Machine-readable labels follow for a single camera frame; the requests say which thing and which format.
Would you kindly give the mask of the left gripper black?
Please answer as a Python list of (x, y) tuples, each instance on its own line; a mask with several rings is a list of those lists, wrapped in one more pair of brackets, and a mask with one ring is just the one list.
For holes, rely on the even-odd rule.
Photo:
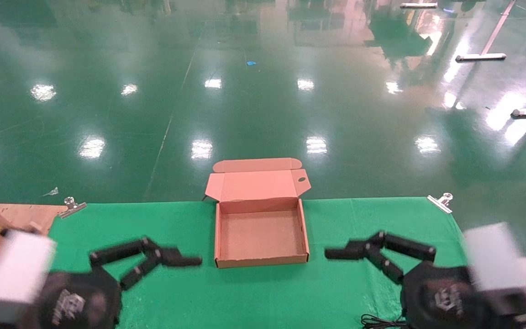
[(158, 266), (195, 267), (201, 257), (183, 256), (177, 248), (158, 248), (143, 237), (89, 254), (92, 268), (143, 255), (145, 259), (117, 280), (103, 269), (72, 273), (52, 271), (35, 302), (21, 319), (21, 329), (114, 329), (122, 309), (121, 289), (130, 290)]

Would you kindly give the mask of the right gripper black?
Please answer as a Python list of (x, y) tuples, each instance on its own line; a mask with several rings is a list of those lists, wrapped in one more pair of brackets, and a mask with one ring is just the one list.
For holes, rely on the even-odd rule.
[[(416, 260), (405, 275), (381, 250)], [(496, 316), (475, 290), (466, 266), (438, 267), (437, 249), (400, 235), (378, 231), (344, 248), (326, 248), (328, 260), (369, 260), (393, 283), (401, 285), (401, 314), (408, 329), (494, 329)]]

